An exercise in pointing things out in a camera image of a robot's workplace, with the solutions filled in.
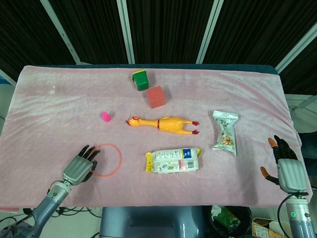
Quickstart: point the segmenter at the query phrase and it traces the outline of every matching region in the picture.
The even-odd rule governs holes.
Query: pink cloth
[[[166,96],[166,105],[151,109],[146,92],[139,92],[131,80],[136,70],[33,66],[22,70],[0,137],[0,207],[37,206],[82,147],[103,143],[121,150],[121,168],[109,178],[92,177],[74,186],[63,206],[271,206],[286,197],[260,172],[265,166],[277,176],[267,141],[275,134],[303,160],[278,75],[147,69],[150,86],[162,86]],[[214,110],[239,114],[237,157],[212,150],[219,131]],[[111,122],[102,120],[103,111],[109,112]],[[130,127],[125,121],[131,116],[196,120],[199,126],[186,128],[200,133],[176,135],[148,126]],[[203,150],[200,170],[145,172],[146,152],[182,147]],[[97,160],[97,169],[104,172],[103,156]],[[105,167],[115,168],[117,163],[114,155]]]

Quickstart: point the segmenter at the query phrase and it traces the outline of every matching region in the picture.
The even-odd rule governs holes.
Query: red cube
[[[161,86],[149,88],[147,94],[151,108],[157,108],[165,104],[165,95]]]

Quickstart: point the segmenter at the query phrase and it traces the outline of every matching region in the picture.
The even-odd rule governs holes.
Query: small pink object
[[[101,113],[101,116],[103,117],[105,122],[111,121],[111,117],[110,117],[110,115],[107,112]]]

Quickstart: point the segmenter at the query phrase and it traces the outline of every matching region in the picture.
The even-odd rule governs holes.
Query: blue label
[[[192,154],[190,153],[190,149],[183,149],[183,155],[184,155],[184,159],[188,159],[192,157]]]

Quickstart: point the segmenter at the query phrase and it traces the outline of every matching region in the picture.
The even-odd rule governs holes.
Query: black curtain
[[[127,0],[136,63],[195,63],[212,0]]]
[[[50,0],[81,61],[128,63],[116,0]]]
[[[287,94],[317,95],[317,38],[280,73]]]
[[[225,0],[204,63],[276,67],[316,22],[316,0]]]
[[[25,65],[75,64],[39,0],[0,0],[0,68],[13,80]]]

